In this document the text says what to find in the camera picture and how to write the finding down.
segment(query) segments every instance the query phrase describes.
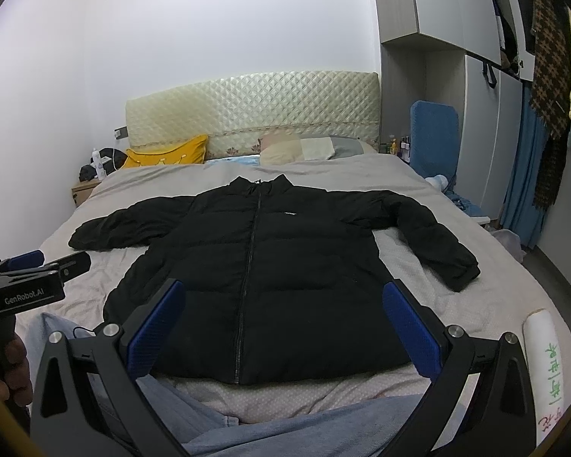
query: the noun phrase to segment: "headboard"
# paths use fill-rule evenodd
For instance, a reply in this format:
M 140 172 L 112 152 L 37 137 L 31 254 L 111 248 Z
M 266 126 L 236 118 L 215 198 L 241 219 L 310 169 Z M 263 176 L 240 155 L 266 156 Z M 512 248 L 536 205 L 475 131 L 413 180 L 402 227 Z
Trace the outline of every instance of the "headboard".
M 129 100 L 131 148 L 149 152 L 209 135 L 207 159 L 259 152 L 279 131 L 356 137 L 377 147 L 379 79 L 374 72 L 270 72 L 242 75 Z

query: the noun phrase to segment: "white wardrobe door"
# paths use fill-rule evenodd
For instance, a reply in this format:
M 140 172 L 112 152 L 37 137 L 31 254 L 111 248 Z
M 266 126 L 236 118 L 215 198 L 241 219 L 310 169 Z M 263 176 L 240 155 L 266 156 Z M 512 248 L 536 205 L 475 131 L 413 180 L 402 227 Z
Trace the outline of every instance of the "white wardrobe door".
M 415 0 L 415 2 L 421 34 L 464 48 L 458 0 Z
M 493 0 L 458 0 L 467 51 L 501 64 L 499 33 Z
M 516 158 L 522 111 L 522 83 L 503 72 L 498 73 L 497 136 L 491 171 L 481 204 L 481 208 L 491 220 L 499 218 L 501 207 L 506 199 Z
M 498 90 L 482 74 L 482 62 L 465 57 L 465 110 L 455 192 L 480 206 L 491 169 L 499 111 Z

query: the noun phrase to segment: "black bag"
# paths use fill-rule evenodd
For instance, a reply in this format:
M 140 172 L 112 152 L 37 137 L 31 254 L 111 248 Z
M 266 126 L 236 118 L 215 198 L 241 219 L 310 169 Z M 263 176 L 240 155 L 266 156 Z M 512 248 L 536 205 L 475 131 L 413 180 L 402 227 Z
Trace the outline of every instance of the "black bag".
M 106 175 L 110 175 L 112 172 L 116 172 L 125 164 L 125 160 L 127 159 L 127 155 L 123 153 L 123 151 L 119 151 L 116 148 L 101 149 L 99 151 L 99 156 L 101 158 L 110 158 L 106 163 L 104 163 L 104 170 L 106 171 Z M 81 167 L 78 179 L 81 182 L 85 182 L 88 180 L 93 180 L 96 175 L 97 172 L 93 165 L 85 165 Z

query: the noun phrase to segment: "human hand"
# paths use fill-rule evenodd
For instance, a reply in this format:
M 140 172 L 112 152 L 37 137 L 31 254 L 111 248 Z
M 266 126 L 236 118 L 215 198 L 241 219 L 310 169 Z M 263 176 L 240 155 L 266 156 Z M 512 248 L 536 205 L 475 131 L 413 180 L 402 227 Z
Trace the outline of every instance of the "human hand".
M 0 380 L 0 400 L 7 401 L 10 390 L 13 392 L 15 404 L 24 407 L 32 403 L 32 382 L 30 381 L 30 364 L 27 361 L 26 347 L 19 338 L 15 338 L 6 344 L 4 354 L 11 364 L 5 369 L 4 381 Z

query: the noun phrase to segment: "chair backrest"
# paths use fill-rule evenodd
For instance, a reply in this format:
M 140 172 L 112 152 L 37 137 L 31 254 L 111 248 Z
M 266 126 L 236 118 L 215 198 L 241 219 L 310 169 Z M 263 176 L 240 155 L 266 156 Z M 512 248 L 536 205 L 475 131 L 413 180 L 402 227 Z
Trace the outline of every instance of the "chair backrest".
M 452 106 L 417 101 L 410 107 L 410 167 L 417 174 L 452 181 L 459 145 L 459 119 Z

